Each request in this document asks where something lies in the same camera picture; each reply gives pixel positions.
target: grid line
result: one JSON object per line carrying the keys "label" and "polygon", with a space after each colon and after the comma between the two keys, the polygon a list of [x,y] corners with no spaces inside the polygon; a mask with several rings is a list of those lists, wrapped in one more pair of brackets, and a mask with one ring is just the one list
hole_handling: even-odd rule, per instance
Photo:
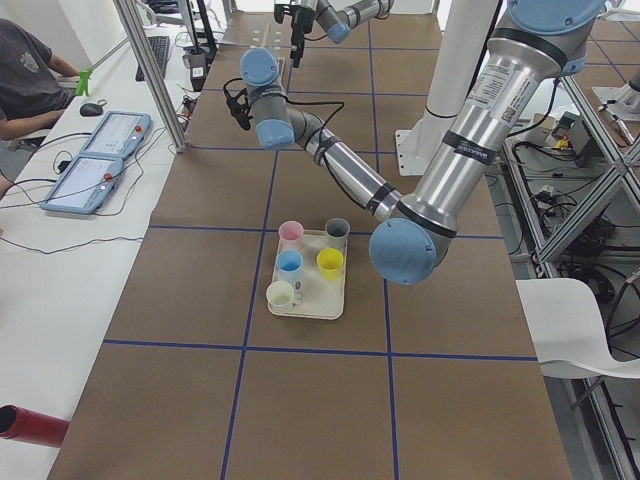
{"label": "grid line", "polygon": [[537,362],[537,357],[529,355],[480,355],[467,353],[418,353],[418,352],[378,352],[375,350],[344,350],[331,348],[300,348],[300,347],[269,347],[259,345],[226,345],[208,343],[180,343],[180,342],[156,342],[148,340],[123,340],[107,338],[103,342],[107,345],[121,345],[130,347],[151,348],[179,348],[187,350],[232,350],[237,352],[267,352],[267,353],[298,353],[310,355],[336,355],[356,357],[389,357],[392,358],[423,358],[432,360],[472,360],[472,361],[499,361],[499,362]]}

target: white cup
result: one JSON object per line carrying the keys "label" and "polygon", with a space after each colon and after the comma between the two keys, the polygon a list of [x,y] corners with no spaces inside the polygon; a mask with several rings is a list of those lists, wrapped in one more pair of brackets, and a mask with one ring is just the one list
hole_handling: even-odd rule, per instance
{"label": "white cup", "polygon": [[294,290],[289,282],[278,280],[267,287],[267,302],[273,313],[288,313],[293,306]]}

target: sticker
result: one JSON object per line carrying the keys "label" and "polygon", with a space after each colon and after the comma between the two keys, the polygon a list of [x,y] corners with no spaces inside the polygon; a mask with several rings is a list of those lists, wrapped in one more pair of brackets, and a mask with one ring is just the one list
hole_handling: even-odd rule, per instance
{"label": "sticker", "polygon": [[491,118],[512,127],[538,88],[538,82],[515,65],[487,65],[466,102],[489,110]]}

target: cup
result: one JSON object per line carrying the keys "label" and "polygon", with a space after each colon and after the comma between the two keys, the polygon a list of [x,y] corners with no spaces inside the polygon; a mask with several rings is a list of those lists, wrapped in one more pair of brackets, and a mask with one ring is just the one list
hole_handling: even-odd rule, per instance
{"label": "cup", "polygon": [[336,280],[342,273],[342,264],[344,256],[340,250],[335,248],[324,248],[320,250],[316,257],[316,263],[320,270],[320,275],[325,280]]}
{"label": "cup", "polygon": [[289,220],[280,225],[278,235],[280,235],[280,242],[285,249],[299,250],[302,246],[304,227],[295,220]]}
{"label": "cup", "polygon": [[280,278],[294,286],[300,280],[302,263],[302,255],[297,250],[283,250],[276,257]]}
{"label": "cup", "polygon": [[324,226],[324,234],[327,238],[327,245],[330,248],[344,250],[347,246],[347,237],[351,227],[344,218],[332,218]]}
{"label": "cup", "polygon": [[293,306],[294,290],[289,282],[278,280],[267,287],[267,302],[273,313],[288,313]]}

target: pink cup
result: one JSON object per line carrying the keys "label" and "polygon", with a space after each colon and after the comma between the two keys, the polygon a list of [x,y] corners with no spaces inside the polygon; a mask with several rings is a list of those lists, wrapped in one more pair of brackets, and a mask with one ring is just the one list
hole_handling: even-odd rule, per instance
{"label": "pink cup", "polygon": [[302,246],[304,227],[295,220],[289,220],[280,225],[278,235],[284,249],[299,250]]}

